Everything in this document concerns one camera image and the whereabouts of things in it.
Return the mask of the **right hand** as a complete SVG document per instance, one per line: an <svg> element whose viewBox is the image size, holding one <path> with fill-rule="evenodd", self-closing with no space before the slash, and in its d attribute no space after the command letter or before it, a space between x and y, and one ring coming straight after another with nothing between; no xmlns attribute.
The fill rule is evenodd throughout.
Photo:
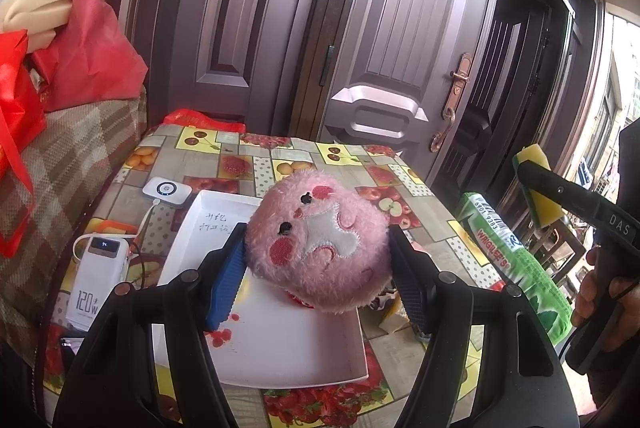
<svg viewBox="0 0 640 428"><path fill-rule="evenodd" d="M586 261L593 269L582 280L575 299L572 313L574 327L582 326L596 310L597 270L594 267L605 254L606 250L600 245L594 245L587 252ZM629 352L633 356L639 349L639 285L634 284L629 278L613 278L608 292L613 298L620 296L618 303L622 306L623 312L603 343L602 349L606 353L617 353L621 356L623 352Z"/></svg>

